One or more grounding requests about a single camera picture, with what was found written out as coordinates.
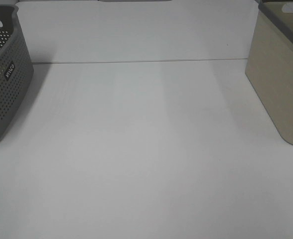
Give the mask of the beige basket with grey rim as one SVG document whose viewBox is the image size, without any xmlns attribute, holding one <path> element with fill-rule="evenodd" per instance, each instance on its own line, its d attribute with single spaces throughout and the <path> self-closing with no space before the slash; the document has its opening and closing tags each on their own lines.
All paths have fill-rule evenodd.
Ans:
<svg viewBox="0 0 293 239">
<path fill-rule="evenodd" d="M 293 0 L 262 0 L 245 69 L 279 135 L 293 145 Z"/>
</svg>

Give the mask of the grey perforated plastic basket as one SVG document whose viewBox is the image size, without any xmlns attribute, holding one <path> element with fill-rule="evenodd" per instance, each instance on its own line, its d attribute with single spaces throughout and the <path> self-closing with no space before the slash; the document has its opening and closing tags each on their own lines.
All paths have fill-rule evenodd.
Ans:
<svg viewBox="0 0 293 239">
<path fill-rule="evenodd" d="M 15 5 L 0 4 L 0 140 L 18 111 L 34 73 L 17 12 Z"/>
</svg>

